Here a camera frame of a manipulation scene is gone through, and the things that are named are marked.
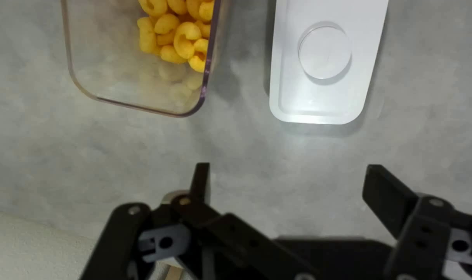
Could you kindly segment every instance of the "gray countertop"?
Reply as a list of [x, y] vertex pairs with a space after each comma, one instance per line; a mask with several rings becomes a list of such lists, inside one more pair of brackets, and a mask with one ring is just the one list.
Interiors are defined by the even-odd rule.
[[78, 92], [58, 0], [0, 2], [0, 210], [95, 238], [115, 205], [154, 207], [212, 162], [213, 205], [271, 236], [390, 240], [362, 202], [368, 163], [471, 212], [472, 0], [392, 0], [367, 107], [347, 126], [272, 117], [267, 3], [235, 2], [207, 104], [167, 118]]

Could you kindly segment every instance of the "marble countertop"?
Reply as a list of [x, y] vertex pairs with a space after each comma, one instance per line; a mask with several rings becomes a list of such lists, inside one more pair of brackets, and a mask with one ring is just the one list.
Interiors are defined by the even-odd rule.
[[61, 3], [0, 2], [0, 210], [97, 238], [213, 165], [213, 205], [271, 236], [390, 241], [362, 201], [368, 163], [472, 210], [472, 0], [392, 0], [362, 117], [285, 124], [266, 93], [269, 2], [235, 2], [207, 104], [167, 118], [95, 103], [67, 73]]

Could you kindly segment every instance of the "metal screw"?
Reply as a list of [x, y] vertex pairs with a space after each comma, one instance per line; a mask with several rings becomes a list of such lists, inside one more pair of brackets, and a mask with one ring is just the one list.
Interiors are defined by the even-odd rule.
[[179, 201], [179, 204], [181, 204], [181, 205], [188, 205], [188, 204], [191, 204], [191, 199], [190, 199], [190, 198], [182, 198], [182, 199]]
[[139, 205], [134, 205], [134, 207], [129, 208], [129, 215], [131, 216], [134, 216], [134, 215], [137, 215], [140, 212], [142, 212], [142, 208]]
[[311, 274], [299, 274], [295, 280], [316, 280], [316, 277]]
[[434, 207], [444, 207], [444, 202], [441, 199], [431, 199], [429, 201]]
[[396, 277], [396, 280], [418, 280], [418, 278], [409, 274], [401, 274]]

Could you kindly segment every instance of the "circular lid button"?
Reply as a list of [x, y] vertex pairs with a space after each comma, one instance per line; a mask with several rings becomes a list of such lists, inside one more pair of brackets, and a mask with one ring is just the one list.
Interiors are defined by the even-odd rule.
[[300, 62], [303, 70], [320, 81], [340, 79], [351, 64], [348, 36], [336, 23], [313, 26], [303, 34]]

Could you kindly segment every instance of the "black machine part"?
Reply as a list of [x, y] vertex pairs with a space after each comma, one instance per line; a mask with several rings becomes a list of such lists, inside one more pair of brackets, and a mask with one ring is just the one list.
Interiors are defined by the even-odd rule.
[[370, 165], [364, 199], [396, 238], [269, 240], [208, 201], [210, 165], [196, 166], [190, 191], [168, 194], [151, 210], [114, 210], [81, 280], [146, 280], [163, 258], [199, 280], [446, 280], [472, 278], [472, 215], [413, 193], [381, 165]]

